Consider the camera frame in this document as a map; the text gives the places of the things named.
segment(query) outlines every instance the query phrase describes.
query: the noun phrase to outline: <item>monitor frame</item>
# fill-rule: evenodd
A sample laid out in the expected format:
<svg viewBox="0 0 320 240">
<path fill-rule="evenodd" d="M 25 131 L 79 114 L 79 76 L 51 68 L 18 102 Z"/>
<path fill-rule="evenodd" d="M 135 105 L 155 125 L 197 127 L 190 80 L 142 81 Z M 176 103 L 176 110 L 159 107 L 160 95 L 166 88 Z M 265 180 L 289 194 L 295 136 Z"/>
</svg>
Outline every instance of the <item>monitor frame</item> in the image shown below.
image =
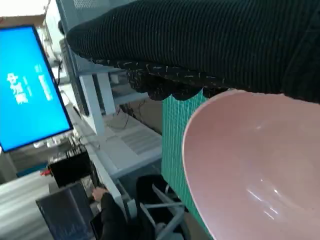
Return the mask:
<svg viewBox="0 0 320 240">
<path fill-rule="evenodd" d="M 0 142 L 0 148 L 2 149 L 2 152 L 4 152 L 4 153 L 12 152 L 12 151 L 14 151 L 14 150 L 23 148 L 23 147 L 28 146 L 28 145 L 30 145 L 30 144 L 33 144 L 33 143 L 36 143 L 36 142 L 39 142 L 39 141 L 42 141 L 42 140 L 45 140 L 45 139 L 48 139 L 48 138 L 51 138 L 51 137 L 54 137 L 54 136 L 63 134 L 63 133 L 66 133 L 66 132 L 71 131 L 71 130 L 74 129 L 74 126 L 72 125 L 72 122 L 71 122 L 70 117 L 69 117 L 69 115 L 68 115 L 66 106 L 65 106 L 64 101 L 63 101 L 63 99 L 62 99 L 62 96 L 61 96 L 61 94 L 60 94 L 58 84 L 57 84 L 57 82 L 56 82 L 54 73 L 52 72 L 51 66 L 50 66 L 49 61 L 48 61 L 48 59 L 47 59 L 46 52 L 45 52 L 44 47 L 43 47 L 43 45 L 42 45 L 42 43 L 41 43 L 41 40 L 40 40 L 40 37 L 39 37 L 39 34 L 38 34 L 38 32 L 37 32 L 36 27 L 35 27 L 34 25 L 32 25 L 32 24 L 24 24 L 24 25 L 17 25 L 17 26 L 0 27 L 0 31 L 2 31 L 2 30 L 11 30 L 11 29 L 22 29 L 22 28 L 31 28 L 32 31 L 33 31 L 33 34 L 34 34 L 35 39 L 36 39 L 36 42 L 37 42 L 37 44 L 38 44 L 38 46 L 39 46 L 39 48 L 40 48 L 40 51 L 41 51 L 43 60 L 44 60 L 44 62 L 45 62 L 45 66 L 46 66 L 46 68 L 48 69 L 48 72 L 49 72 L 51 81 L 52 81 L 53 86 L 54 86 L 54 89 L 55 89 L 55 92 L 56 92 L 56 94 L 57 94 L 57 96 L 58 96 L 58 98 L 59 98 L 59 101 L 60 101 L 60 104 L 61 104 L 61 106 L 62 106 L 64 115 L 65 115 L 66 120 L 67 120 L 67 122 L 68 122 L 69 128 L 66 129 L 66 130 L 63 130 L 63 131 L 54 133 L 54 134 L 50 134 L 50 135 L 44 136 L 44 137 L 39 138 L 39 139 L 37 139 L 37 140 L 27 142 L 27 143 L 22 144 L 22 145 L 20 145 L 20 146 L 16 146 L 16 147 L 10 148 L 10 149 L 8 149 L 8 150 L 5 150 L 5 149 L 2 147 L 1 142 Z"/>
</svg>

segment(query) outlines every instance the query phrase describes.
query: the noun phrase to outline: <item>computer monitor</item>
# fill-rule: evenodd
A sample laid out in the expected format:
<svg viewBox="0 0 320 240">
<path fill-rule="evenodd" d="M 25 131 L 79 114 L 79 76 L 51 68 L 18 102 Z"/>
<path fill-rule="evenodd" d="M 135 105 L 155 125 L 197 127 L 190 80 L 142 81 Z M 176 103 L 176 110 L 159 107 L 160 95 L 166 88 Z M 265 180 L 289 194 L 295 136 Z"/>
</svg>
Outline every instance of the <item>computer monitor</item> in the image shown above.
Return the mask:
<svg viewBox="0 0 320 240">
<path fill-rule="evenodd" d="M 32 25 L 0 28 L 0 146 L 9 152 L 72 129 Z"/>
<path fill-rule="evenodd" d="M 80 183 L 68 186 L 36 201 L 55 240 L 91 240 L 93 213 Z"/>
</svg>

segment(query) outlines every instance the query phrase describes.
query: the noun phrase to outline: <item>cable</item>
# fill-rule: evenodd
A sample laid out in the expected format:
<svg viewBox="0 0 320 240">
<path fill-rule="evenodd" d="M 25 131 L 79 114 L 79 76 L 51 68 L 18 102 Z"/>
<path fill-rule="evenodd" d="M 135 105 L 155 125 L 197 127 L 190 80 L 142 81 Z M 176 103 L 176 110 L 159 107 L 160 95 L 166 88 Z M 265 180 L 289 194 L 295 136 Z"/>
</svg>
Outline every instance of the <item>cable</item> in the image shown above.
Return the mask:
<svg viewBox="0 0 320 240">
<path fill-rule="evenodd" d="M 60 85 L 60 71 L 62 70 L 62 61 L 59 62 L 59 66 L 58 66 L 58 86 Z"/>
</svg>

